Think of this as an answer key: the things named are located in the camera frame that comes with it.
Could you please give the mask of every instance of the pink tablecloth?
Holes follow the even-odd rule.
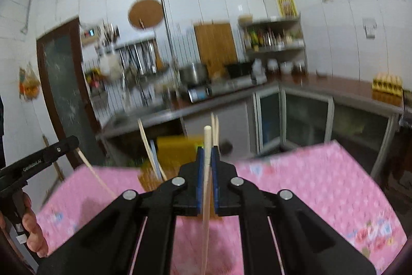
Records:
[[[337,143],[298,149],[263,160],[236,163],[238,175],[273,193],[292,190],[345,237],[382,273],[406,242],[406,235],[386,197],[357,162]],[[143,192],[133,169],[96,168],[120,195]],[[38,214],[50,253],[106,207],[112,198],[85,167],[53,194]],[[178,218],[171,274],[200,273],[200,227],[194,219]],[[209,274],[243,274],[237,217],[212,221]]]

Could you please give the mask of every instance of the stove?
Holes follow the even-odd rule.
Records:
[[[230,94],[241,89],[250,88],[267,82],[266,75],[242,76],[236,79],[228,79],[225,82],[211,83],[197,86],[195,88],[182,88],[181,93],[184,99],[192,103],[204,101],[206,99]]]

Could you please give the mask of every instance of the silver screw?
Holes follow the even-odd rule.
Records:
[[[123,193],[123,198],[127,199],[128,201],[131,201],[137,196],[137,193],[134,190],[126,190]]]
[[[233,184],[234,186],[241,186],[245,181],[241,177],[233,177],[230,180],[230,183]]]
[[[287,201],[288,199],[291,199],[293,197],[293,194],[290,190],[282,190],[279,193],[279,196]]]
[[[182,186],[183,184],[185,184],[185,182],[186,180],[180,176],[177,176],[172,180],[172,184],[177,187]]]

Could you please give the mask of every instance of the human hand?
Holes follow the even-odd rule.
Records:
[[[44,258],[45,256],[47,256],[49,246],[47,245],[47,241],[43,236],[41,227],[39,226],[39,224],[37,224],[36,215],[31,209],[31,199],[26,193],[23,193],[23,202],[26,207],[26,212],[22,218],[23,227],[30,233],[27,239],[27,247],[31,251],[37,253],[40,258]],[[0,228],[4,233],[6,233],[6,222],[1,212]]]

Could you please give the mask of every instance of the glass cabinet door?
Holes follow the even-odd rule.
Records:
[[[335,103],[332,139],[370,174],[382,142],[389,118],[350,106]]]
[[[281,135],[279,88],[257,92],[256,110],[260,151],[277,146]]]
[[[298,146],[310,146],[328,140],[327,125],[328,115],[331,115],[330,105],[333,106],[332,98],[288,89],[284,92],[284,98],[285,140]]]

